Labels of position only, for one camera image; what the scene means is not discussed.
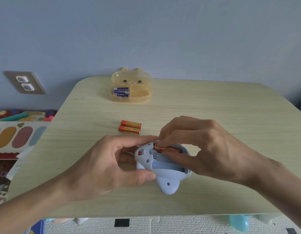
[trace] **forearm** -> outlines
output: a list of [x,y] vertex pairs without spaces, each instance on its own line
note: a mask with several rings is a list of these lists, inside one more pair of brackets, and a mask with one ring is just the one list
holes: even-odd
[[301,179],[275,161],[258,178],[254,190],[301,228]]
[[67,202],[63,182],[55,177],[0,205],[0,233],[23,233]]

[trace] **gray wall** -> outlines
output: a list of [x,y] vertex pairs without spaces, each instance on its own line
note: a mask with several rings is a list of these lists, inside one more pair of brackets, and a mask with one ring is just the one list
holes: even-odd
[[[58,109],[121,67],[153,78],[260,82],[301,101],[301,0],[0,0],[0,109]],[[4,70],[33,71],[47,95]]]

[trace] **wall plate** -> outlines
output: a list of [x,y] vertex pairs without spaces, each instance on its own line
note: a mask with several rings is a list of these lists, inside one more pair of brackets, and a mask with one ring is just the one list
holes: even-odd
[[[12,83],[12,85],[22,94],[45,94],[43,87],[36,78],[33,72],[30,71],[4,71],[6,78]],[[19,82],[16,76],[25,76],[28,79],[27,84],[31,84],[34,87],[34,91],[27,91],[22,87],[23,82]]]

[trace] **hand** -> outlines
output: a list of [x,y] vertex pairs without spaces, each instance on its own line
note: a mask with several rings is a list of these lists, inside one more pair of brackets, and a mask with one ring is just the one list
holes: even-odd
[[123,171],[117,162],[136,164],[137,145],[155,141],[157,136],[106,135],[92,146],[74,165],[60,175],[70,201],[90,200],[120,187],[139,186],[155,179],[146,170]]
[[192,144],[201,150],[196,156],[173,151],[162,154],[196,174],[219,180],[253,186],[267,166],[280,163],[251,149],[221,127],[214,120],[180,116],[160,131],[158,145]]

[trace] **floor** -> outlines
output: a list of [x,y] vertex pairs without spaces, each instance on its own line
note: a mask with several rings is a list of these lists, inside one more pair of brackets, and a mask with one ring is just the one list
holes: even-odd
[[[114,227],[115,218],[90,218],[81,225],[74,221],[66,224],[44,225],[44,233],[79,234],[79,233],[208,233],[236,234],[228,223],[228,216],[193,215],[193,216],[138,216],[123,217],[130,219],[129,227]],[[301,231],[286,216],[275,218],[271,225],[266,225],[255,216],[249,217],[250,229],[244,233],[253,234],[301,234]]]

